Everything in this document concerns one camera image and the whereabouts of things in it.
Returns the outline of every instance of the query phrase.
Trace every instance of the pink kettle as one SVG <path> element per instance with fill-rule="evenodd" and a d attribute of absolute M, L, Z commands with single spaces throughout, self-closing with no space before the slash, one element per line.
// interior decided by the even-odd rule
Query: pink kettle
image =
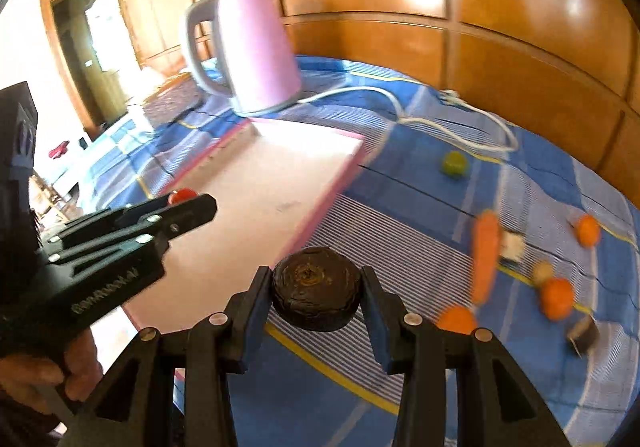
<path fill-rule="evenodd" d="M 217 68 L 226 84 L 204 71 L 195 28 L 211 21 Z M 289 39 L 272 0 L 200 0 L 188 8 L 182 52 L 197 84 L 229 97 L 241 117 L 260 116 L 294 104 L 302 82 Z"/>

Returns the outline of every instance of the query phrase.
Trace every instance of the white wall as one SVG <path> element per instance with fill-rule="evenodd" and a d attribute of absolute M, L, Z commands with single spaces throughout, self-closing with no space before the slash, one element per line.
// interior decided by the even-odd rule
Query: white wall
<path fill-rule="evenodd" d="M 36 169 L 49 150 L 78 138 L 82 125 L 60 79 L 44 30 L 40 0 L 9 0 L 0 12 L 0 88 L 27 81 L 38 109 Z"/>

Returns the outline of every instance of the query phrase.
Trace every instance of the red tomato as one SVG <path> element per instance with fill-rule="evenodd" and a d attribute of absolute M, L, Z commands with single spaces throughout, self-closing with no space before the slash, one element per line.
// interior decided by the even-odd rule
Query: red tomato
<path fill-rule="evenodd" d="M 186 202 L 191 198 L 196 198 L 197 195 L 198 193 L 196 193 L 196 191 L 194 191 L 193 189 L 189 189 L 188 187 L 178 189 L 177 191 L 174 191 L 169 195 L 169 205 Z"/>

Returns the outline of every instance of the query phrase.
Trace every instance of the green lime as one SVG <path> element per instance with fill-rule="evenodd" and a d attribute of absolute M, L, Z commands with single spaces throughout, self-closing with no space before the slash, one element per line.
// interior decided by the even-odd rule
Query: green lime
<path fill-rule="evenodd" d="M 466 175 L 468 161 L 460 151 L 449 151 L 442 161 L 442 172 L 453 178 L 461 178 Z"/>

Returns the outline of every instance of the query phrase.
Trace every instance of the human hand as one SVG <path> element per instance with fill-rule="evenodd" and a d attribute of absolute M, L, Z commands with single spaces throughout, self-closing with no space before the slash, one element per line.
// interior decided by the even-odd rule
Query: human hand
<path fill-rule="evenodd" d="M 18 403 L 43 414 L 51 414 L 37 385 L 65 382 L 65 393 L 71 400 L 85 401 L 102 378 L 97 360 L 94 336 L 90 329 L 78 335 L 65 351 L 65 363 L 71 374 L 65 377 L 60 367 L 49 359 L 25 354 L 0 359 L 0 387 Z"/>

